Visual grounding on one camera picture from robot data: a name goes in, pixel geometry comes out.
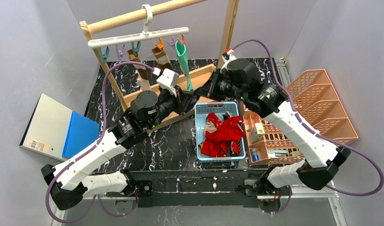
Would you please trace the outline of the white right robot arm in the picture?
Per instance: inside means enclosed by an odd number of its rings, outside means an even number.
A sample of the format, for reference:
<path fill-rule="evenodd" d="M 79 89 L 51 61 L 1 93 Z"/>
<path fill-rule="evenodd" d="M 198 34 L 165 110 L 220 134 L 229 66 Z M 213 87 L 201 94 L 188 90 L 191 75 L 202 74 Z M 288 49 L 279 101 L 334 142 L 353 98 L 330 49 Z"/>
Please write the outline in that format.
<path fill-rule="evenodd" d="M 291 185 L 321 190 L 336 175 L 351 151 L 321 138 L 303 117 L 292 109 L 291 101 L 280 86 L 262 83 L 255 64 L 236 59 L 226 68 L 215 69 L 209 80 L 194 92 L 215 101 L 227 98 L 243 101 L 247 109 L 279 129 L 304 155 L 305 160 L 270 168 L 257 183 L 262 193 Z"/>

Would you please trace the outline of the dark navy sock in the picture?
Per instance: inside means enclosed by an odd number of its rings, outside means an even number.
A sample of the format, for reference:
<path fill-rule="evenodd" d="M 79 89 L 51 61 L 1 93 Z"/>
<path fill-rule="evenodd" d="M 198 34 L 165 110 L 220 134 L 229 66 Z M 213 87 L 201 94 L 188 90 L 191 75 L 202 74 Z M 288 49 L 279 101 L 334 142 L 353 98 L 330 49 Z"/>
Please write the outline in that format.
<path fill-rule="evenodd" d="M 184 114 L 193 109 L 199 100 L 199 96 L 194 91 L 180 93 L 180 113 Z"/>

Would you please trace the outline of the coral clothespin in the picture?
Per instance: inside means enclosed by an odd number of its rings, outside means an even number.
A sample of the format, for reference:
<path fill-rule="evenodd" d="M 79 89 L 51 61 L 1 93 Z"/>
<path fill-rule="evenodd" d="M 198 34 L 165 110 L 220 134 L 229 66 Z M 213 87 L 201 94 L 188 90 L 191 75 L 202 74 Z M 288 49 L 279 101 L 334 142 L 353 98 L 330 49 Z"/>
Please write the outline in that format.
<path fill-rule="evenodd" d="M 184 45 L 184 42 L 185 42 L 185 35 L 184 34 L 182 34 L 181 35 L 181 39 L 179 39 L 179 38 L 177 38 L 177 41 L 178 41 L 178 43 L 180 44 L 180 45 Z"/>

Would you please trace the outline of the mint green patterned sock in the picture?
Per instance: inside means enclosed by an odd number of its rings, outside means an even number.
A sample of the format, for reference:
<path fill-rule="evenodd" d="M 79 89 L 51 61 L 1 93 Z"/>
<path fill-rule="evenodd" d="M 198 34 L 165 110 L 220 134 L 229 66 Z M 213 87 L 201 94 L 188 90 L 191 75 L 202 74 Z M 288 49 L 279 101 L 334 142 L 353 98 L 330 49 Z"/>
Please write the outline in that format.
<path fill-rule="evenodd" d="M 192 91 L 194 89 L 190 75 L 189 75 L 189 66 L 188 66 L 188 54 L 185 44 L 181 44 L 178 40 L 175 44 L 175 49 L 177 53 L 178 62 L 180 64 L 180 68 L 187 79 L 187 89 L 188 91 Z"/>

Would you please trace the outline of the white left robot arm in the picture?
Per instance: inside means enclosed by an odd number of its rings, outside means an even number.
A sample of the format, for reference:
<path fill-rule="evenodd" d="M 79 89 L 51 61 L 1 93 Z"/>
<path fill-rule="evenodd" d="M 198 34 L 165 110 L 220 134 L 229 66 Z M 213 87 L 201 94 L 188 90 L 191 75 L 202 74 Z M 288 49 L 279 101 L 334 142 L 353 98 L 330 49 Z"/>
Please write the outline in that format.
<path fill-rule="evenodd" d="M 103 193 L 137 195 L 139 189 L 150 182 L 134 179 L 129 170 L 97 175 L 92 172 L 143 141 L 148 130 L 156 128 L 172 112 L 182 115 L 192 110 L 198 100 L 194 91 L 181 90 L 178 86 L 174 93 L 167 89 L 160 89 L 159 94 L 140 92 L 121 118 L 105 129 L 98 140 L 59 165 L 42 167 L 42 175 L 48 184 L 46 207 L 53 200 L 58 209 L 68 210 L 85 197 Z"/>

